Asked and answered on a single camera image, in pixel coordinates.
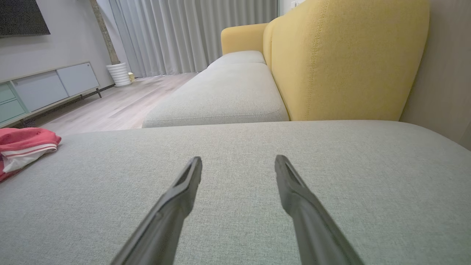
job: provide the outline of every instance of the curtain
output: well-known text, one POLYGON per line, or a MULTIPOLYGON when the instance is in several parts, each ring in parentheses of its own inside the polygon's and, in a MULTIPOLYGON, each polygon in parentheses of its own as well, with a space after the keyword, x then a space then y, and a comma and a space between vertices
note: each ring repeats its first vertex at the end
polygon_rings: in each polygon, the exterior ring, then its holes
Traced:
POLYGON ((277 0, 110 0, 137 77, 201 72, 222 56, 226 27, 266 23, 277 0))

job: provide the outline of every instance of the red and white cloth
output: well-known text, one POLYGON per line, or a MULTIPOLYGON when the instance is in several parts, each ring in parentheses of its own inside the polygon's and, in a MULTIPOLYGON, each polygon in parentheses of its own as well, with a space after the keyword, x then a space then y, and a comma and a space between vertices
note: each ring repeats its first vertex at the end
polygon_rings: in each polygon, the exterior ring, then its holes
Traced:
POLYGON ((57 150, 61 138, 42 128, 0 129, 0 181, 45 153, 57 150))

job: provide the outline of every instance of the flower pot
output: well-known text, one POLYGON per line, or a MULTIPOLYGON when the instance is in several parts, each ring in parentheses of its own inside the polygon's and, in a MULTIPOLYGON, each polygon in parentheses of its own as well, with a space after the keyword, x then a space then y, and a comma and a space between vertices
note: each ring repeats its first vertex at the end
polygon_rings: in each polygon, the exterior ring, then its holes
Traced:
POLYGON ((115 87, 122 87, 131 84, 126 63, 106 66, 114 80, 115 87))

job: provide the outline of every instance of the sofa armrest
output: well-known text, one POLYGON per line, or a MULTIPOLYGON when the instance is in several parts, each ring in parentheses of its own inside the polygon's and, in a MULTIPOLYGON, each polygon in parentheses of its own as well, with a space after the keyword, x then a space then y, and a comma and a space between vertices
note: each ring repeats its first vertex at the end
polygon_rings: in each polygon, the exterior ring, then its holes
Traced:
POLYGON ((263 31, 268 23, 225 28, 221 32, 222 54, 243 50, 263 53, 263 31))

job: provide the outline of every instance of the gray seat cushion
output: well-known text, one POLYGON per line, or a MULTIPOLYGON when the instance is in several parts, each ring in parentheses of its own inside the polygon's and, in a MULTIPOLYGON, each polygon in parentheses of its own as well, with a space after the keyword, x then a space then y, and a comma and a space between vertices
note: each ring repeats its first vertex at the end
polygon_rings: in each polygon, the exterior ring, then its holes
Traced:
POLYGON ((366 264, 468 264, 471 152, 387 121, 84 133, 0 183, 0 264, 108 264, 193 156, 203 173, 175 264, 298 264, 286 155, 366 264))
POLYGON ((231 64, 247 64, 247 63, 261 63, 265 64, 265 58, 263 54, 257 50, 245 50, 231 52, 223 55, 219 59, 211 63, 208 68, 213 68, 214 66, 221 65, 231 65, 231 64))
POLYGON ((144 128, 288 121, 288 113, 265 64, 208 68, 150 111, 144 128))

